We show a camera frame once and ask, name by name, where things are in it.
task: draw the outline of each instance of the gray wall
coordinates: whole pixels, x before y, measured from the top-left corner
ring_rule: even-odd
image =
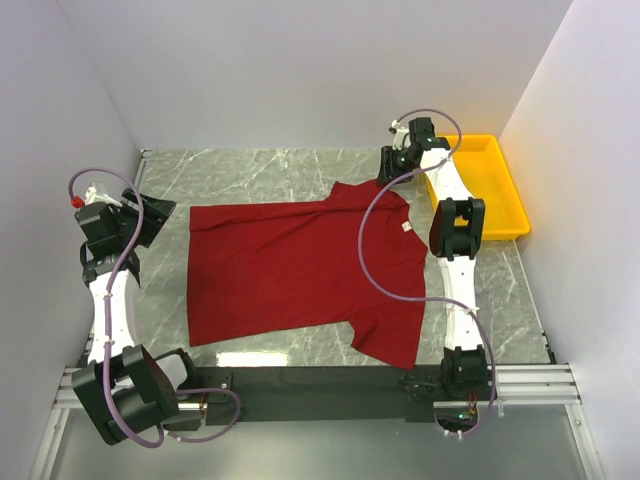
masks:
[[[570,0],[59,3],[139,147],[206,148],[379,146],[427,105],[500,134]]]
[[[501,141],[523,261],[612,479],[638,478],[640,4],[575,0]]]
[[[138,154],[55,2],[0,2],[0,61],[0,477],[20,480],[92,318],[67,180]]]

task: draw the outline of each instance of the red fabric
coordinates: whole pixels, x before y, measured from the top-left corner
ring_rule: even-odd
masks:
[[[321,202],[191,208],[187,288],[192,346],[348,321],[351,346],[413,368],[424,304],[378,292],[360,268],[360,221],[375,182],[336,183]],[[374,278],[394,292],[425,294],[427,247],[405,232],[409,205],[385,194],[372,211],[364,253]]]

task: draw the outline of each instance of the marble table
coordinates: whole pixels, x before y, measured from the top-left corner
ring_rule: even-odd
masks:
[[[141,291],[139,340],[153,355],[182,347],[197,366],[376,365],[350,347],[347,322],[272,332],[189,347],[186,310],[189,207],[304,202],[327,197],[335,181],[375,178],[377,149],[153,150],[138,174],[142,193],[178,205],[149,250],[138,249]],[[426,241],[433,210],[424,180],[396,188],[411,205],[410,220]],[[429,295],[442,295],[436,259],[427,259]],[[499,363],[548,363],[543,334],[513,241],[484,242],[476,266],[479,317]],[[428,304],[417,363],[439,363],[446,331],[444,306]]]

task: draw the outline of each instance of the cable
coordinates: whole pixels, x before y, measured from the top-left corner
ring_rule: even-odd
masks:
[[[371,215],[371,211],[375,207],[376,203],[378,203],[378,200],[380,200],[380,198],[382,198],[382,196],[385,193],[387,193],[391,189],[391,187],[402,182],[403,180],[411,178],[415,175],[419,175],[421,173],[426,173],[428,171],[440,168],[442,165],[444,165],[447,161],[449,161],[452,158],[453,154],[460,147],[460,143],[462,142],[462,129],[460,128],[460,125],[458,125],[458,123],[453,119],[453,117],[451,117],[449,114],[441,110],[437,110],[435,108],[417,108],[415,110],[411,110],[410,112],[407,112],[404,115],[402,115],[400,118],[398,118],[397,122],[400,122],[402,119],[408,117],[409,115],[413,115],[414,113],[420,113],[420,112],[436,113],[438,115],[442,115],[447,120],[449,120],[456,129],[456,132],[458,134],[458,141],[456,142],[455,146],[451,150],[449,150],[449,153],[447,154],[447,156],[445,156],[436,165],[432,165],[427,168],[413,170],[411,172],[400,175],[398,178],[395,178],[394,180],[389,182],[382,190],[380,190],[378,195],[376,195],[376,197],[369,204],[369,207],[367,207],[367,210],[365,211],[364,216],[362,217],[362,222],[360,222],[360,230],[358,231],[358,257],[360,259],[360,267],[362,267],[362,272],[364,273],[365,277],[367,277],[367,280],[369,280],[369,282],[378,291],[384,293],[385,295],[391,298],[395,298],[396,300],[404,301],[404,302],[443,302],[443,303],[449,303],[451,305],[456,305],[466,310],[469,316],[475,322],[476,326],[478,327],[478,332],[480,333],[480,337],[482,338],[482,342],[487,348],[487,351],[489,352],[489,358],[491,360],[491,394],[489,398],[489,404],[487,405],[487,412],[478,420],[478,423],[473,428],[462,433],[462,436],[466,436],[472,432],[475,432],[487,420],[487,418],[491,414],[491,409],[493,407],[493,402],[497,393],[496,391],[496,358],[495,358],[495,353],[493,351],[493,348],[491,347],[491,341],[489,339],[489,335],[487,334],[487,331],[484,329],[484,327],[480,323],[480,319],[475,314],[475,312],[472,309],[470,309],[468,306],[466,306],[464,303],[458,300],[455,300],[453,298],[447,298],[447,297],[405,297],[403,295],[398,295],[396,293],[390,292],[389,290],[381,286],[378,282],[376,282],[375,279],[371,276],[371,273],[367,269],[367,265],[364,260],[364,252],[362,248],[363,239],[364,239],[364,229],[365,229],[365,226],[367,225],[367,220],[369,220],[369,216]]]
[[[158,448],[160,445],[164,443],[164,430],[162,428],[162,425],[158,425],[159,438],[156,441],[146,440],[142,438],[140,435],[138,435],[137,433],[135,433],[133,430],[131,430],[131,428],[129,428],[127,423],[124,421],[124,419],[120,415],[120,412],[118,411],[118,408],[116,407],[116,404],[113,400],[113,394],[111,393],[111,378],[109,375],[110,360],[111,360],[111,344],[112,344],[111,331],[112,331],[112,323],[113,323],[111,318],[111,296],[112,296],[111,290],[113,289],[113,284],[116,281],[116,276],[118,275],[120,268],[126,261],[127,257],[129,256],[129,253],[131,253],[131,251],[135,247],[136,241],[138,240],[138,236],[140,235],[140,231],[142,230],[142,223],[144,221],[144,205],[142,202],[142,197],[140,196],[140,192],[138,191],[136,186],[131,182],[131,180],[129,180],[123,174],[116,172],[115,170],[111,170],[109,168],[90,167],[90,168],[83,168],[82,170],[76,172],[69,180],[68,192],[69,192],[69,197],[71,198],[72,201],[74,199],[73,185],[75,181],[80,175],[83,175],[88,172],[108,173],[109,175],[118,177],[120,180],[125,182],[129,186],[129,188],[133,191],[133,194],[136,197],[136,203],[138,204],[138,220],[136,222],[136,228],[133,231],[133,234],[131,235],[131,238],[129,239],[129,242],[127,243],[126,247],[120,254],[120,257],[118,258],[116,264],[114,265],[113,270],[111,271],[111,275],[107,280],[107,285],[105,288],[104,332],[105,332],[105,336],[107,337],[107,341],[104,344],[104,363],[102,367],[102,389],[104,390],[104,398],[107,403],[109,413],[111,413],[113,420],[116,422],[116,425],[118,425],[120,430],[122,430],[122,432],[131,440],[133,440],[139,445],[142,445],[143,447]],[[187,439],[187,438],[182,438],[182,437],[179,437],[178,435],[170,433],[169,435],[171,437],[178,438],[188,443],[206,442],[208,440],[212,440],[214,438],[220,437],[221,435],[224,435],[226,432],[228,432],[231,429],[231,427],[233,427],[235,422],[238,420],[238,417],[240,416],[240,411],[242,409],[242,403],[240,402],[240,397],[235,392],[232,392],[231,390],[221,389],[221,388],[198,388],[193,390],[178,390],[176,393],[195,394],[195,393],[210,393],[210,392],[224,393],[227,395],[231,395],[231,398],[233,398],[233,400],[236,403],[236,413],[233,416],[233,419],[231,420],[231,422],[215,435],[211,435],[210,437],[205,437],[202,439],[200,438]]]

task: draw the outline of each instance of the red garment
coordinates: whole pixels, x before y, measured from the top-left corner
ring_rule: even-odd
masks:
[[[321,202],[192,207],[190,344],[346,320],[353,348],[413,368],[424,304],[378,292],[358,261],[360,222],[379,191],[374,181],[336,183]],[[364,254],[381,285],[422,297],[427,247],[404,230],[408,213],[386,193],[367,222]]]

